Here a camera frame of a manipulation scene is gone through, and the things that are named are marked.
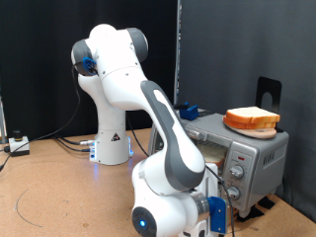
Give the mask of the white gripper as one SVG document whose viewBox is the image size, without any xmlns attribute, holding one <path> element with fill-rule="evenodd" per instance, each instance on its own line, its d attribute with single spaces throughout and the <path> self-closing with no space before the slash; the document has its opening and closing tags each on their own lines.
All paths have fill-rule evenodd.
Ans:
<svg viewBox="0 0 316 237">
<path fill-rule="evenodd" d="M 208 198 L 218 196 L 218 169 L 214 163 L 206 163 L 205 194 Z"/>
</svg>

